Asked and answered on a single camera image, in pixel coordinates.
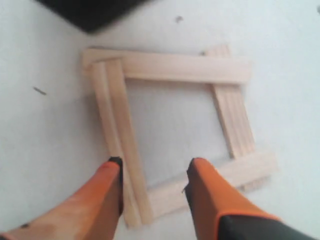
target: wooden stick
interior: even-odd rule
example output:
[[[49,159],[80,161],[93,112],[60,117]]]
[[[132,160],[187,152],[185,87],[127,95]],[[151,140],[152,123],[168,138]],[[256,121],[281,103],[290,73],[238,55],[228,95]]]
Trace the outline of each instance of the wooden stick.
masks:
[[[231,57],[228,45],[217,46],[205,54],[220,58]],[[215,84],[212,85],[212,91],[230,156],[236,159],[253,153],[255,140],[240,87]]]
[[[229,161],[218,167],[217,170],[233,187],[237,188],[270,176],[271,173],[278,170],[278,166],[273,153],[253,153]],[[188,208],[188,202],[183,192],[188,182],[188,177],[184,175],[180,180],[149,190],[148,195],[155,218]]]
[[[109,89],[109,104],[111,104],[112,107],[124,161],[131,180],[141,222],[142,224],[149,224],[153,221],[153,213],[135,139],[135,130],[132,124],[121,60],[107,60],[105,62],[105,74],[105,85],[107,84]]]
[[[251,63],[244,58],[216,58],[176,54],[142,53],[89,48],[82,64],[87,71],[94,62],[121,58],[127,79],[192,83],[245,84]]]
[[[109,89],[104,62],[93,64],[92,83],[109,155],[114,157],[119,156],[124,159],[112,107],[112,94]],[[124,220],[128,227],[138,227],[141,225],[141,219],[125,160],[123,161],[123,187]]]

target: white floor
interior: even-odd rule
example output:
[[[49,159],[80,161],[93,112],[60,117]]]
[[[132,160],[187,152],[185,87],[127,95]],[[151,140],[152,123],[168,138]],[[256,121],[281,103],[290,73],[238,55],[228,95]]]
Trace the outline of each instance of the white floor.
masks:
[[[99,113],[80,54],[89,46],[199,54],[230,43],[254,62],[244,89],[259,149],[280,172],[247,195],[320,238],[320,0],[154,0],[88,36],[31,0],[0,0],[0,231],[42,214],[106,160]],[[183,20],[176,22],[176,17]],[[46,92],[42,95],[37,87]],[[194,156],[227,149],[206,86],[132,81],[128,92],[148,184]],[[189,212],[116,239],[195,239]]]

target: black object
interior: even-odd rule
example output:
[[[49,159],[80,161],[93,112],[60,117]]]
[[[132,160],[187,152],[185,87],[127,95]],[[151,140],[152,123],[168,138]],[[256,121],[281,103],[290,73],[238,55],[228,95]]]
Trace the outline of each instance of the black object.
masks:
[[[146,0],[36,0],[87,33],[93,33]]]
[[[280,221],[254,216],[221,217],[218,240],[314,240]]]

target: wooden frame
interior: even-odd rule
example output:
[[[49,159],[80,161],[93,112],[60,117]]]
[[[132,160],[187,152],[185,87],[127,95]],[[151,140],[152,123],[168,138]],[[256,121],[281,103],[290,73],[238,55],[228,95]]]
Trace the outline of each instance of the wooden frame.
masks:
[[[218,168],[234,187],[268,177],[277,170],[272,153],[255,152],[255,143],[238,85],[251,76],[251,64],[231,58],[221,45],[206,56],[142,53],[90,48],[84,51],[83,71],[92,79],[107,149],[124,160],[124,219],[128,227],[150,224],[154,218],[188,206],[182,189],[186,175],[147,189],[127,98],[125,78],[212,84],[214,100],[228,143],[230,161]]]

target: gray floor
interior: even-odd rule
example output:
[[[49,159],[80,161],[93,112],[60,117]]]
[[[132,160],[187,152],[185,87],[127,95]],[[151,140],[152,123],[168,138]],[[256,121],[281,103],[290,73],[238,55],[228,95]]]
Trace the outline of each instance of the gray floor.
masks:
[[[89,46],[199,54],[230,43],[254,62],[245,100],[258,149],[280,171],[247,195],[320,238],[319,0],[154,0],[88,36],[30,0],[0,0],[0,231],[42,214],[107,158],[80,54]],[[183,19],[177,23],[176,17]],[[206,86],[132,81],[131,111],[148,185],[194,156],[218,164],[227,149]],[[42,95],[37,87],[46,92]],[[116,239],[195,239],[178,212]]]

